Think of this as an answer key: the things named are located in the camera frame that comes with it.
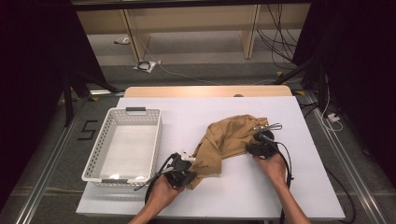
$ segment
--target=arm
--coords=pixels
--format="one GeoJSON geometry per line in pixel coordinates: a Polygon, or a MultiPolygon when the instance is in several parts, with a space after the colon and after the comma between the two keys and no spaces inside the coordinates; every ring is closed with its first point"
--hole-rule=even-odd
{"type": "Polygon", "coordinates": [[[260,165],[263,172],[274,185],[288,223],[311,223],[303,210],[294,200],[288,186],[286,185],[286,165],[280,155],[275,154],[268,160],[263,160],[258,156],[254,156],[253,159],[260,165]]]}
{"type": "Polygon", "coordinates": [[[129,224],[148,223],[156,217],[176,196],[184,190],[184,187],[173,188],[164,175],[161,175],[154,184],[146,205],[132,219],[129,224]]]}

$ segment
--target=brown fabric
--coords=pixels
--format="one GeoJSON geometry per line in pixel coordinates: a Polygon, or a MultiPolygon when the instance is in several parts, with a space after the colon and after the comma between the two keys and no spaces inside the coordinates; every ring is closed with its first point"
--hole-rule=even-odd
{"type": "Polygon", "coordinates": [[[259,125],[268,125],[267,118],[240,115],[210,124],[194,151],[190,171],[197,176],[187,187],[194,189],[205,176],[221,174],[221,160],[246,153],[253,128],[259,125]]]}

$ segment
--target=white cable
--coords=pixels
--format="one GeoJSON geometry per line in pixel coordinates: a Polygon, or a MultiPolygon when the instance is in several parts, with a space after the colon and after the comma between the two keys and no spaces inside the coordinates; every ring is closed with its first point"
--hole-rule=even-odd
{"type": "MultiPolygon", "coordinates": [[[[139,36],[137,36],[137,38],[139,39],[141,45],[142,45],[143,48],[146,50],[146,52],[148,53],[148,55],[150,56],[150,58],[151,58],[153,61],[157,62],[157,60],[154,58],[154,56],[152,56],[152,54],[149,52],[148,48],[146,48],[146,46],[145,46],[145,44],[143,43],[142,39],[140,39],[139,36]]],[[[219,84],[219,83],[217,83],[217,82],[212,82],[212,81],[207,81],[207,80],[201,80],[201,79],[198,79],[198,78],[195,78],[195,77],[190,77],[190,76],[188,76],[188,75],[183,75],[183,74],[179,74],[179,73],[169,72],[169,71],[166,70],[160,63],[157,63],[157,64],[161,67],[161,69],[162,69],[164,72],[166,72],[166,73],[168,73],[168,74],[170,74],[170,75],[178,76],[178,77],[187,77],[187,78],[191,78],[191,79],[196,80],[196,81],[206,82],[206,83],[214,84],[214,85],[217,85],[217,86],[223,86],[222,84],[219,84]]],[[[246,85],[258,85],[258,84],[263,83],[263,82],[271,82],[271,81],[274,81],[274,80],[273,80],[273,79],[265,79],[265,80],[262,80],[262,81],[259,81],[259,82],[253,83],[253,84],[246,84],[246,85]]]]}
{"type": "MultiPolygon", "coordinates": [[[[121,39],[124,39],[124,40],[125,40],[126,38],[128,38],[128,37],[120,37],[120,38],[114,40],[114,42],[118,42],[118,41],[120,41],[121,39]]],[[[99,49],[93,49],[93,47],[92,47],[92,50],[93,50],[94,53],[96,53],[97,51],[101,51],[101,50],[103,50],[103,49],[110,48],[110,47],[112,47],[112,46],[115,44],[114,42],[111,43],[111,44],[108,44],[108,45],[106,45],[106,46],[104,46],[104,47],[102,47],[102,48],[99,48],[99,49]]]]}
{"type": "Polygon", "coordinates": [[[336,121],[336,122],[341,126],[339,129],[334,129],[334,128],[332,127],[332,125],[330,124],[330,122],[329,122],[328,119],[327,119],[327,123],[330,125],[330,128],[329,128],[328,126],[326,126],[326,124],[324,124],[324,121],[323,121],[324,115],[325,115],[325,113],[326,113],[327,107],[329,106],[329,102],[330,102],[330,89],[329,89],[329,85],[327,85],[327,95],[328,95],[328,99],[327,99],[326,107],[324,108],[324,110],[323,110],[322,113],[320,113],[320,110],[318,111],[319,114],[320,114],[320,121],[321,121],[323,127],[325,127],[327,130],[330,130],[330,131],[333,131],[333,132],[339,132],[339,131],[343,130],[343,128],[344,128],[343,124],[342,124],[340,121],[336,121]]]}

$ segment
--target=basket handle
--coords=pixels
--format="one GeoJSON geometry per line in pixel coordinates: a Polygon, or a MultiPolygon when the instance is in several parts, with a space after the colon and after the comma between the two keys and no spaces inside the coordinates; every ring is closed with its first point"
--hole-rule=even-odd
{"type": "Polygon", "coordinates": [[[106,184],[128,184],[128,179],[102,179],[106,184]]]}
{"type": "Polygon", "coordinates": [[[126,107],[125,111],[128,115],[147,115],[145,107],[126,107]]]}

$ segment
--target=gray floor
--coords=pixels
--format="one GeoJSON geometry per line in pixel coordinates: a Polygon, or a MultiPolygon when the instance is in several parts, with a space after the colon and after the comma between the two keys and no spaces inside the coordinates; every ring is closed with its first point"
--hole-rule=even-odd
{"type": "MultiPolygon", "coordinates": [[[[299,31],[292,31],[298,37],[299,31]]],[[[240,84],[268,84],[277,78],[276,72],[287,73],[288,69],[276,67],[273,64],[271,50],[265,48],[259,38],[256,39],[253,57],[246,60],[242,54],[238,33],[235,32],[208,32],[203,34],[155,34],[151,37],[146,60],[157,62],[163,60],[163,69],[156,66],[152,73],[144,73],[133,69],[133,56],[129,45],[115,45],[113,41],[125,35],[90,36],[92,48],[98,61],[103,67],[107,81],[119,88],[129,86],[166,86],[166,85],[207,85],[206,81],[222,85],[240,84]]],[[[284,64],[279,57],[274,58],[276,63],[284,64]]],[[[288,85],[293,90],[299,90],[298,80],[295,77],[288,85]]],[[[297,95],[301,104],[308,103],[306,96],[297,95]]],[[[49,180],[47,189],[41,199],[31,223],[127,223],[130,217],[84,217],[76,214],[78,200],[84,190],[85,183],[81,180],[87,158],[91,153],[95,136],[92,140],[81,141],[87,137],[81,130],[86,120],[91,122],[89,128],[99,130],[105,114],[110,107],[117,104],[119,97],[98,97],[95,101],[87,102],[78,116],[78,122],[73,130],[64,153],[49,180]]],[[[329,107],[337,110],[332,99],[329,107]]],[[[303,108],[306,114],[309,107],[303,108]]],[[[328,167],[346,187],[356,206],[355,223],[371,223],[358,194],[352,188],[340,162],[334,155],[333,149],[320,128],[320,123],[311,112],[306,117],[307,126],[312,134],[323,164],[328,167]]],[[[367,188],[374,195],[379,209],[385,214],[389,223],[396,223],[394,214],[396,205],[396,191],[382,173],[378,164],[372,158],[362,153],[364,144],[359,139],[346,115],[341,116],[344,129],[337,133],[356,169],[361,174],[367,188]]],[[[58,104],[57,113],[48,127],[48,132],[41,141],[41,145],[23,173],[20,182],[9,197],[6,207],[0,214],[0,223],[15,223],[27,197],[36,181],[40,177],[55,148],[58,138],[64,130],[64,104],[58,104]]],[[[330,177],[334,191],[343,206],[347,219],[351,218],[352,207],[340,187],[330,177]]],[[[336,223],[327,221],[315,223],[336,223]]],[[[248,223],[242,220],[160,220],[159,223],[248,223]]]]}

